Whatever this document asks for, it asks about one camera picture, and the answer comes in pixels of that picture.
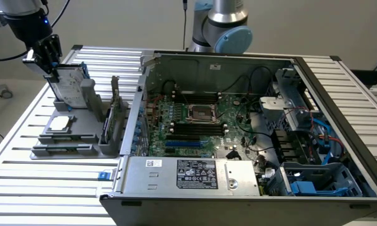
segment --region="slotted aluminum surface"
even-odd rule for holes
[[[117,75],[121,97],[130,104],[141,75],[140,55],[136,49],[84,47],[69,55],[68,63],[88,64],[102,99],[110,98],[110,77]],[[354,122],[362,139],[368,144],[374,143],[370,138],[377,137],[377,125],[372,125],[377,122],[377,110],[352,85],[349,75],[329,57],[305,56],[305,61],[349,121]],[[116,168],[117,159],[29,159],[29,149],[54,110],[53,99],[45,85],[0,145],[0,225],[113,226],[96,195],[98,186],[102,191],[110,190],[112,182],[98,182],[97,173]],[[369,150],[377,157],[377,146],[370,145]],[[376,226],[377,219],[349,223],[349,226],[361,225]]]

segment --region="white wall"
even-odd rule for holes
[[[188,42],[193,0],[189,1]],[[254,31],[250,52],[338,55],[352,68],[377,62],[377,0],[244,0]],[[50,0],[53,21],[62,0]],[[54,33],[64,53],[73,44],[181,48],[181,0],[72,0]],[[0,57],[22,51],[9,27],[0,28]],[[0,63],[0,78],[40,79],[20,60]]]

